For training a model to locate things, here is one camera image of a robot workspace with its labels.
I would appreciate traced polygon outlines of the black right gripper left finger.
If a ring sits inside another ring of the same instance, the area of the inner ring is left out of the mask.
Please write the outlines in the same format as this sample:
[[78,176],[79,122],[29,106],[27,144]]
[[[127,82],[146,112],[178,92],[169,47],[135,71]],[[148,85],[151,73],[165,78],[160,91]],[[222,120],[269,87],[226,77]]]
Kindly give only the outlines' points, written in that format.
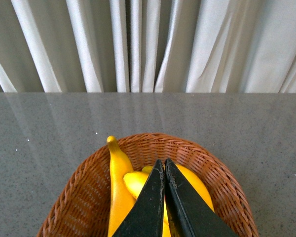
[[165,174],[156,160],[133,208],[117,228],[114,237],[161,237],[163,234]]

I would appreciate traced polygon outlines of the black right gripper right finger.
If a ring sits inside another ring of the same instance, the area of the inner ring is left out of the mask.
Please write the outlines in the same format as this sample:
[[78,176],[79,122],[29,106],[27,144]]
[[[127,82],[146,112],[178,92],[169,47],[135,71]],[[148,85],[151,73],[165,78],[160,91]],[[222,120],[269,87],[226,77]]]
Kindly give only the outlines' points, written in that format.
[[235,237],[171,159],[165,160],[165,201],[173,237]]

